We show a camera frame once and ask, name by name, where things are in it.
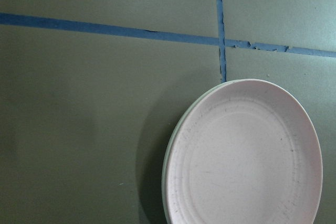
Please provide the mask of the pink plate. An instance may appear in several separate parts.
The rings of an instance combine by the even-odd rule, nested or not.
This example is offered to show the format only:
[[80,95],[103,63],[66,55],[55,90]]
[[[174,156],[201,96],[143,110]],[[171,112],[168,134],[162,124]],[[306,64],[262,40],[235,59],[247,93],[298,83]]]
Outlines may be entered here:
[[176,136],[172,223],[313,223],[323,165],[308,114],[274,83],[236,81],[202,100]]

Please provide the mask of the cream plate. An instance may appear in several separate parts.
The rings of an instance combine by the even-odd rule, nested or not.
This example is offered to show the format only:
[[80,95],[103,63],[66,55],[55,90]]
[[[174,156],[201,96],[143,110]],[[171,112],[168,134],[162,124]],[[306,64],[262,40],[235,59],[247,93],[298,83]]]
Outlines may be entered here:
[[169,204],[168,204],[168,193],[167,193],[167,173],[169,168],[169,162],[170,162],[170,156],[171,151],[174,146],[174,142],[176,139],[176,136],[178,135],[180,128],[182,127],[184,121],[186,118],[188,118],[188,115],[194,110],[195,107],[198,106],[199,103],[201,103],[202,100],[204,100],[207,96],[214,93],[216,90],[221,89],[222,87],[226,87],[228,85],[231,85],[233,83],[237,82],[236,80],[232,81],[226,81],[223,82],[210,90],[206,91],[204,94],[202,94],[199,98],[197,98],[188,108],[187,110],[182,114],[179,121],[177,122],[171,137],[169,139],[169,142],[167,144],[167,148],[164,155],[163,165],[162,165],[162,177],[161,177],[161,196],[162,196],[162,204],[164,209],[164,216],[166,223],[172,223],[170,212],[169,212]]

